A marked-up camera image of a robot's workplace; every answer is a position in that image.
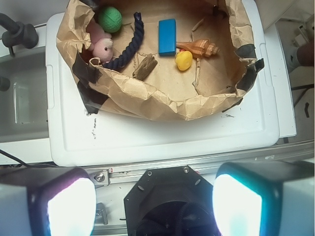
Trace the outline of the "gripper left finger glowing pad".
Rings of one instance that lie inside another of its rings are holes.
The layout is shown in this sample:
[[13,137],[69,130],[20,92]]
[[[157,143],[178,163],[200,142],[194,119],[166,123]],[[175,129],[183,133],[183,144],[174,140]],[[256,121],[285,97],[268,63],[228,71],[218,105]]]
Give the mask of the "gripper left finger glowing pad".
[[2,236],[89,236],[95,213],[95,185],[82,168],[0,172]]

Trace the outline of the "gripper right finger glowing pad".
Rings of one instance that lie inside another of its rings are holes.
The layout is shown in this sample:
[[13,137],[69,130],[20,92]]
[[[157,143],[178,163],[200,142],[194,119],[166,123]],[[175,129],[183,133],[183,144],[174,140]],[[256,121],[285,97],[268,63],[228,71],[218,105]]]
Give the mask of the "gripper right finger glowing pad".
[[313,236],[315,165],[226,162],[217,171],[212,202],[223,236]]

